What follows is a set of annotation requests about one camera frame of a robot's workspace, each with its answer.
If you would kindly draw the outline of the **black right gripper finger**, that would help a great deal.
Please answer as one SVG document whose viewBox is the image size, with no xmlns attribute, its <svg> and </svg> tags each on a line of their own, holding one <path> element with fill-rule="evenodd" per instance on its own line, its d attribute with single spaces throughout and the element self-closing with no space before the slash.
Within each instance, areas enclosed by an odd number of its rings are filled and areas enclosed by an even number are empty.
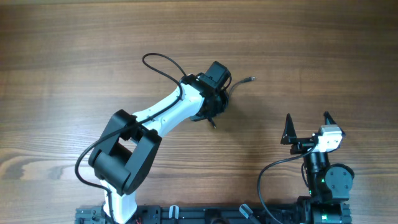
<svg viewBox="0 0 398 224">
<path fill-rule="evenodd" d="M 288 113 L 285 119 L 285 128 L 282 133 L 280 143 L 282 145 L 295 144 L 297 142 L 297 135 L 291 115 Z"/>
<path fill-rule="evenodd" d="M 332 116 L 328 111 L 324 112 L 323 116 L 325 119 L 325 125 L 336 125 L 336 122 L 334 121 L 334 119 L 332 118 Z"/>
</svg>

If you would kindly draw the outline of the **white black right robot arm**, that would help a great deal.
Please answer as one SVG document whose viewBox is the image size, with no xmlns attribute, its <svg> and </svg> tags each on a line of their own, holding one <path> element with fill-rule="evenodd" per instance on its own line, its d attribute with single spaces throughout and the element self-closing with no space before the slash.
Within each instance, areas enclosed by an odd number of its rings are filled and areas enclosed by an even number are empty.
<svg viewBox="0 0 398 224">
<path fill-rule="evenodd" d="M 309 138 L 298 138 L 291 115 L 286 116 L 280 143 L 290 145 L 291 155 L 303 158 L 309 196 L 297 199 L 299 223 L 352 222 L 346 203 L 353 186 L 354 171 L 341 163 L 331 164 L 329 153 L 340 148 L 345 132 L 324 112 L 325 124 Z"/>
</svg>

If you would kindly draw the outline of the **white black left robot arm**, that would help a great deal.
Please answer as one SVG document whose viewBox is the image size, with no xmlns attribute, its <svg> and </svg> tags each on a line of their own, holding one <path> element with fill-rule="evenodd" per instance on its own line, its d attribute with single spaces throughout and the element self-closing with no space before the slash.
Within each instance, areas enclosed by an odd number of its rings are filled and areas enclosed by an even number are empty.
<svg viewBox="0 0 398 224">
<path fill-rule="evenodd" d="M 224 65 L 213 62 L 205 73 L 182 77 L 169 96 L 150 108 L 112 115 L 89 165 L 109 190 L 103 209 L 114 222 L 127 223 L 135 214 L 136 190 L 147 177 L 162 138 L 187 118 L 211 121 L 225 110 L 228 98 L 223 86 L 230 76 Z"/>
</svg>

